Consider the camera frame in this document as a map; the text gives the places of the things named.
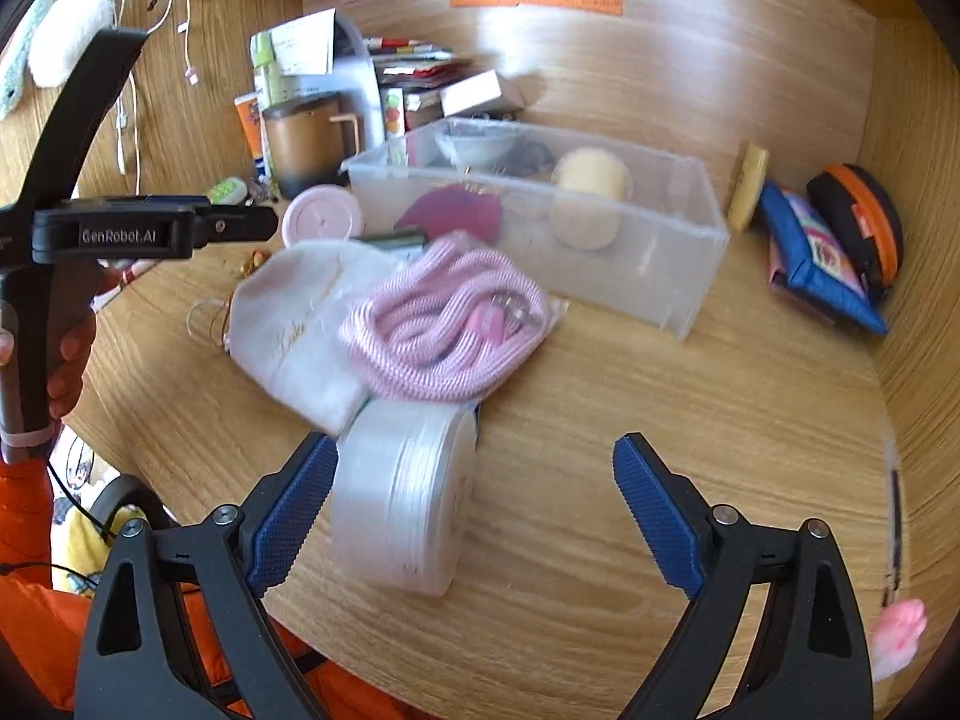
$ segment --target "pink round lid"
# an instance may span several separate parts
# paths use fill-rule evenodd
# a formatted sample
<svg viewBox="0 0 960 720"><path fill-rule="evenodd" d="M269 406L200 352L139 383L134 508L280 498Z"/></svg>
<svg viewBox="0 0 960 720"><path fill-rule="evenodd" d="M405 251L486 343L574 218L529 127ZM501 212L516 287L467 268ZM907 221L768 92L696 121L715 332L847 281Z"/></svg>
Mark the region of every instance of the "pink round lid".
<svg viewBox="0 0 960 720"><path fill-rule="evenodd" d="M283 245L311 238L355 238L363 233L363 211L349 191L323 184L298 194L283 217Z"/></svg>

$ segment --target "transparent plastic box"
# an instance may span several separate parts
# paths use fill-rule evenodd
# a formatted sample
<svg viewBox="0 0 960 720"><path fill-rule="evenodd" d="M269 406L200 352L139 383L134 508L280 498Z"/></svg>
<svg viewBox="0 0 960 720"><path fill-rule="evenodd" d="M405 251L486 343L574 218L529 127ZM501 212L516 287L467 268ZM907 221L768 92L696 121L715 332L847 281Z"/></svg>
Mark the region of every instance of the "transparent plastic box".
<svg viewBox="0 0 960 720"><path fill-rule="evenodd" d="M628 167L627 201L552 183L556 162L585 146L611 151ZM699 160L576 130L441 119L350 158L344 169L367 234L391 231L440 187L495 194L502 215L489 243L542 288L645 319L678 338L693 326L730 238ZM616 237L595 250L568 245L557 236L560 207L574 207L584 224L618 217Z"/></svg>

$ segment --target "coiled pink rope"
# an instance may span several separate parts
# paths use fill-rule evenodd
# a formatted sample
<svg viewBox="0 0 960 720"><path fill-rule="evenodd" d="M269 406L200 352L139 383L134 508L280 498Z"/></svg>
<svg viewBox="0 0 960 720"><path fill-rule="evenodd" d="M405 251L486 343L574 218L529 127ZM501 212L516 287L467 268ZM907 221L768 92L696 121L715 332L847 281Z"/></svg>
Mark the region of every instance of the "coiled pink rope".
<svg viewBox="0 0 960 720"><path fill-rule="evenodd" d="M523 311L506 311L504 300ZM378 396L466 403L520 367L550 319L532 279L458 232L354 306L340 339Z"/></svg>

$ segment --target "finger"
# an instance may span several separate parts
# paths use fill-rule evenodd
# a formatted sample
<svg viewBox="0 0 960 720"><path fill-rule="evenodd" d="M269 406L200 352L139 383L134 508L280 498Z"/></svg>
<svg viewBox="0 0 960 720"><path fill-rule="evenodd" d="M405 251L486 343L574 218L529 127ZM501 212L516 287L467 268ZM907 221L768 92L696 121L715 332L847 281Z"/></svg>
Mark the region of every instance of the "finger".
<svg viewBox="0 0 960 720"><path fill-rule="evenodd" d="M51 400L59 400L69 394L71 389L75 389L83 380L83 371L86 369L86 363L89 359L90 350L88 349L76 360L61 365L59 370L50 377L50 381L47 382L47 397Z"/></svg>
<svg viewBox="0 0 960 720"><path fill-rule="evenodd" d="M100 288L98 295L108 293L120 286L120 280L123 274L117 268L104 268L104 285Z"/></svg>
<svg viewBox="0 0 960 720"><path fill-rule="evenodd" d="M13 333L0 328L0 367L13 357Z"/></svg>
<svg viewBox="0 0 960 720"><path fill-rule="evenodd" d="M80 396L83 394L83 380L80 380L77 386L74 386L73 389L59 400L55 400L50 404L50 416L54 419L63 419L68 415L72 410L77 408L77 404L80 402Z"/></svg>
<svg viewBox="0 0 960 720"><path fill-rule="evenodd" d="M92 311L88 311L83 322L68 331L62 338L61 357L66 362L76 360L83 353L89 352L95 338L97 338L97 317Z"/></svg>

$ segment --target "orange clothing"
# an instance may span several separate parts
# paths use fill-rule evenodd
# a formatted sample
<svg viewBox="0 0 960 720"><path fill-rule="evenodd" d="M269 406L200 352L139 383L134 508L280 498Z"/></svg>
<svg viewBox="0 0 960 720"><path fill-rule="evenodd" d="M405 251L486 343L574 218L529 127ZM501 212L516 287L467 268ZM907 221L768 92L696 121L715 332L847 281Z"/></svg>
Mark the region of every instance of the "orange clothing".
<svg viewBox="0 0 960 720"><path fill-rule="evenodd" d="M6 466L0 461L0 562L50 562L53 493L45 464ZM203 594L185 596L193 635L210 682L230 679ZM0 577L0 635L6 638L37 688L57 709L73 709L80 642L90 600L51 589L50 569ZM293 658L308 648L275 623ZM327 661L305 675L334 720L424 720L428 715L371 688Z"/></svg>

